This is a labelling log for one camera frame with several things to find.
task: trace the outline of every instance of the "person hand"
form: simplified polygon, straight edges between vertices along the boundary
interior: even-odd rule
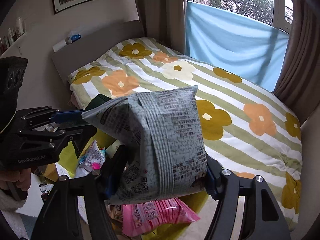
[[[16,182],[17,188],[27,191],[31,186],[31,169],[22,171],[0,171],[0,188],[9,190],[7,181]]]

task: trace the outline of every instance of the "gray snack bag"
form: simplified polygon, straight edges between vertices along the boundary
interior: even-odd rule
[[[135,93],[82,114],[132,151],[129,168],[108,204],[144,203],[204,190],[207,159],[197,89]]]

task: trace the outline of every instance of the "orange flower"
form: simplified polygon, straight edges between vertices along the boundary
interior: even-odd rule
[[[146,50],[146,48],[140,43],[127,44],[122,48],[122,50],[119,53],[121,57],[129,57],[135,59],[143,59],[146,56],[150,56],[151,54],[152,51]]]
[[[287,184],[284,186],[281,195],[281,204],[284,208],[292,209],[299,213],[301,181],[295,180],[288,172],[285,173]]]
[[[158,62],[162,62],[162,63],[170,63],[170,62],[178,60],[179,58],[178,57],[169,57],[167,54],[165,54],[165,53],[163,53],[161,51],[158,51],[153,56],[152,59],[155,60],[155,61],[158,61]]]
[[[92,77],[99,77],[105,73],[104,70],[101,70],[99,67],[91,67],[88,70],[80,70],[75,79],[73,80],[73,84],[80,85],[83,83],[87,83],[91,80]]]
[[[139,83],[135,77],[127,77],[124,70],[113,71],[110,75],[102,79],[103,85],[112,91],[115,97],[127,96],[132,93],[132,89],[137,88]]]
[[[228,80],[230,80],[233,83],[241,83],[242,82],[241,77],[239,77],[239,76],[237,76],[237,75],[235,75],[233,73],[230,73],[228,71],[225,71],[222,68],[215,67],[215,68],[213,68],[213,72],[217,76],[222,77],[222,78],[227,78]]]
[[[223,126],[231,125],[230,115],[222,110],[215,109],[213,103],[207,100],[196,101],[202,135],[207,140],[220,140],[223,136]]]
[[[246,104],[243,111],[251,118],[249,127],[256,135],[267,133],[273,136],[276,134],[276,125],[272,120],[271,112],[266,106],[262,104]]]
[[[301,140],[301,129],[300,129],[299,120],[290,113],[286,113],[285,117],[287,121],[284,123],[284,125],[287,132],[292,137],[298,137],[298,139]]]

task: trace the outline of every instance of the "camera lens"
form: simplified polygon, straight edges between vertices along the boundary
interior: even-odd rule
[[[16,77],[14,78],[14,86],[16,86],[18,84],[18,82],[19,82],[20,73],[21,73],[21,70],[18,69],[18,71],[16,73]]]
[[[12,86],[12,82],[13,82],[13,71],[11,72],[9,79],[8,79],[8,89],[10,89],[10,87]]]
[[[22,73],[21,73],[21,76],[20,76],[20,82],[22,82],[23,76],[24,76],[24,69],[22,70]]]

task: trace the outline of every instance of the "bottle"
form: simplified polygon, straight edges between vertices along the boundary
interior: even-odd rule
[[[17,29],[19,31],[19,35],[21,36],[24,33],[24,31],[23,31],[23,20],[22,20],[21,17],[17,18]]]
[[[1,54],[4,54],[4,52],[7,50],[7,47],[5,45],[4,38],[0,37],[0,52]]]
[[[14,43],[13,31],[11,28],[8,29],[8,40],[9,40],[9,45],[11,46]]]
[[[69,37],[69,38],[68,38],[67,43],[68,43],[68,44],[71,44],[71,43],[79,40],[80,38],[81,38],[81,35],[80,35],[80,34],[73,35],[72,37]]]
[[[19,28],[16,27],[16,36],[17,36],[17,39],[20,38],[22,36],[22,34],[20,33],[19,31]]]
[[[5,45],[6,45],[6,50],[7,50],[10,47],[10,44],[9,44],[7,36],[3,36],[3,38],[4,38]]]
[[[13,41],[17,40],[17,34],[16,34],[16,31],[15,31],[15,28],[12,28],[12,37],[13,37]]]

